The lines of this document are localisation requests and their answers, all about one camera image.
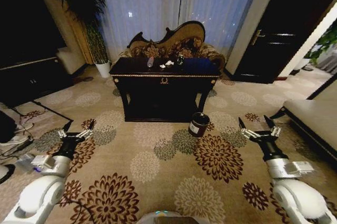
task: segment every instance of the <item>table drawer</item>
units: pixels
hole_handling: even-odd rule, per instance
[[[138,88],[138,87],[154,87],[154,86],[184,86],[193,87],[196,86],[208,86],[213,85],[216,79],[210,77],[113,77],[117,86],[123,86],[124,88]]]

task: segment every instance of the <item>sofa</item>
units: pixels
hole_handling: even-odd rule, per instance
[[[160,57],[176,60],[179,54],[185,58],[208,58],[219,70],[223,69],[227,58],[205,42],[205,28],[198,21],[188,21],[175,30],[166,28],[162,40],[153,42],[138,33],[129,43],[120,57]]]
[[[286,114],[311,140],[327,153],[328,159],[337,161],[337,97],[336,75],[306,100],[287,100],[276,119]]]

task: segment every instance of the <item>floor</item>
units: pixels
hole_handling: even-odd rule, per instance
[[[81,82],[92,76],[90,82]],[[94,223],[136,223],[156,210],[208,218],[210,223],[289,223],[275,201],[270,177],[256,143],[238,133],[237,118],[253,130],[266,129],[263,115],[273,115],[287,99],[305,99],[330,77],[315,69],[286,81],[255,84],[218,80],[204,112],[211,124],[202,138],[191,137],[188,123],[124,122],[122,101],[111,79],[88,67],[74,86],[39,101],[74,119],[71,131],[95,121],[91,139],[80,143],[66,181],[65,195],[85,205]],[[22,123],[35,123],[35,141],[24,151],[52,154],[57,129],[67,121],[34,104],[18,107]],[[4,109],[18,120],[17,114]],[[282,117],[278,146],[293,161],[310,161],[316,173],[302,180],[318,189],[337,213],[337,175]],[[0,220],[22,189],[39,177],[16,169],[0,185]],[[63,198],[47,223],[93,223],[88,211]]]

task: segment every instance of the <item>dark wooden table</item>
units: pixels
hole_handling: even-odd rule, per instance
[[[160,68],[167,59],[120,58],[110,70],[120,91],[125,121],[190,122],[202,112],[209,91],[220,73],[208,59],[185,59],[182,66]],[[199,105],[195,99],[201,93]]]

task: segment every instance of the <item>hanging plant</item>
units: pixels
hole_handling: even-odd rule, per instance
[[[320,55],[335,43],[337,43],[337,21],[332,23],[304,58],[311,59],[310,61],[316,64]]]

